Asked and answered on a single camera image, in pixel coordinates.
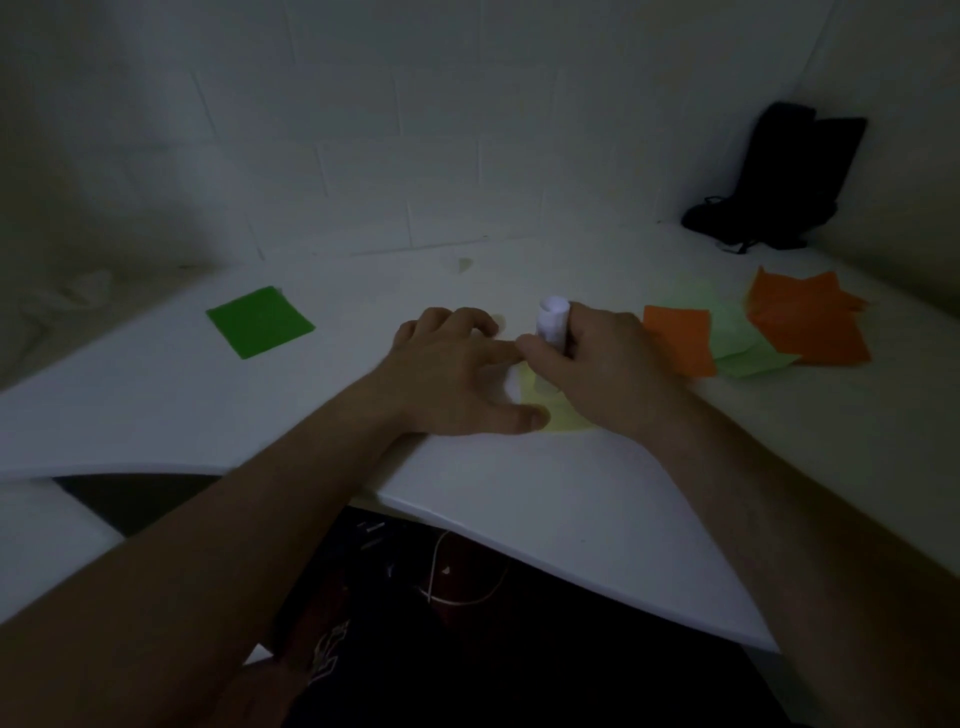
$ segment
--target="hand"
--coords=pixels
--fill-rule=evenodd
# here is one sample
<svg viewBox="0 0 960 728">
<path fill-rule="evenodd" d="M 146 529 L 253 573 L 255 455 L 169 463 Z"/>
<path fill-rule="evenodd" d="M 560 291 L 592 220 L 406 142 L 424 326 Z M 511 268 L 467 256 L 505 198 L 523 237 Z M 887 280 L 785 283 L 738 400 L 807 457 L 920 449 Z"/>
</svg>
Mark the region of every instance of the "hand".
<svg viewBox="0 0 960 728">
<path fill-rule="evenodd" d="M 692 398 L 634 314 L 573 303 L 568 327 L 572 358 L 532 334 L 516 347 L 591 422 L 642 441 Z"/>
<path fill-rule="evenodd" d="M 390 353 L 357 385 L 369 401 L 396 413 L 404 432 L 516 435 L 542 429 L 549 415 L 538 407 L 493 404 L 480 394 L 482 367 L 517 364 L 523 357 L 511 341 L 472 336 L 475 328 L 486 337 L 497 332 L 496 322 L 479 308 L 427 308 L 400 326 Z"/>
</svg>

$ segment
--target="yellow paper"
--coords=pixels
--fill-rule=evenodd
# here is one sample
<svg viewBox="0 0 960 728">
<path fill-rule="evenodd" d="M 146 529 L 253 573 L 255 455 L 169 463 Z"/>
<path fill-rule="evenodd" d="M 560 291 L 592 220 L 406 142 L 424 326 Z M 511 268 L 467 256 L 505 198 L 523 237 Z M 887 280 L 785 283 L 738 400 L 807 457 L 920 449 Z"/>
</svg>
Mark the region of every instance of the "yellow paper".
<svg viewBox="0 0 960 728">
<path fill-rule="evenodd" d="M 522 404 L 538 404 L 546 407 L 550 413 L 550 422 L 543 432 L 573 432 L 578 429 L 593 427 L 590 420 L 582 417 L 573 405 L 567 400 L 563 392 L 542 379 L 538 382 L 537 375 L 523 362 L 520 369 L 520 402 Z"/>
</svg>

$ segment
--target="white desk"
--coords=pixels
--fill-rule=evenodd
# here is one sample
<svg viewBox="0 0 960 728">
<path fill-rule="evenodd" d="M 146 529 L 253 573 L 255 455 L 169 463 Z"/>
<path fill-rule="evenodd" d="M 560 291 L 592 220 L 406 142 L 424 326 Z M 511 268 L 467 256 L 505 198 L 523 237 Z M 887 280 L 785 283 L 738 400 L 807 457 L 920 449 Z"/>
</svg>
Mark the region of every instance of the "white desk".
<svg viewBox="0 0 960 728">
<path fill-rule="evenodd" d="M 462 275 L 457 256 L 473 259 Z M 960 323 L 812 252 L 725 255 L 651 226 L 576 240 L 476 243 L 194 279 L 133 315 L 149 288 L 88 322 L 110 328 L 0 395 L 0 479 L 67 473 L 223 473 L 370 369 L 397 325 L 429 305 L 534 324 L 559 293 L 639 312 L 685 279 L 741 298 L 756 266 L 836 268 L 874 305 L 861 328 L 875 361 L 713 378 L 697 391 L 763 443 L 951 570 L 960 571 Z M 204 312 L 276 285 L 317 330 L 242 361 Z M 73 324 L 32 357 L 89 336 Z M 774 648 L 753 602 L 669 478 L 607 432 L 428 438 L 370 486 L 380 503 L 450 528 L 654 614 Z"/>
</svg>

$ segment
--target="tiled wall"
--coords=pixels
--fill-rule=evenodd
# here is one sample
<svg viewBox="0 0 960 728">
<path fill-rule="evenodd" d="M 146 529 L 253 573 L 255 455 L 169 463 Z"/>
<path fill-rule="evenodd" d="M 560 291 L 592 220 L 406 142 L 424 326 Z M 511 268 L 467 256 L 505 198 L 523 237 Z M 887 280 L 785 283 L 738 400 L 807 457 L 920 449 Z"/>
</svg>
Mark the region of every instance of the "tiled wall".
<svg viewBox="0 0 960 728">
<path fill-rule="evenodd" d="M 0 20 L 49 196 L 85 253 L 153 271 L 677 219 L 729 191 L 830 6 L 34 0 Z"/>
<path fill-rule="evenodd" d="M 960 7 L 842 0 L 797 97 L 870 119 L 818 243 L 960 315 Z"/>
</svg>

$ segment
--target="fingernail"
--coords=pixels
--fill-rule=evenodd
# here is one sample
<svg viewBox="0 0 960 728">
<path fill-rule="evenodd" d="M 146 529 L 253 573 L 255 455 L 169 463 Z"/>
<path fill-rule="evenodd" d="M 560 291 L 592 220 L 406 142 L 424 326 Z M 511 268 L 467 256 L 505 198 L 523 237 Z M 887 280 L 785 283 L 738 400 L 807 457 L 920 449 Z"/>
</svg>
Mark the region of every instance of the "fingernail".
<svg viewBox="0 0 960 728">
<path fill-rule="evenodd" d="M 546 407 L 541 407 L 539 405 L 534 405 L 536 407 L 536 412 L 533 413 L 530 417 L 530 427 L 533 431 L 543 429 L 550 422 L 550 412 Z"/>
</svg>

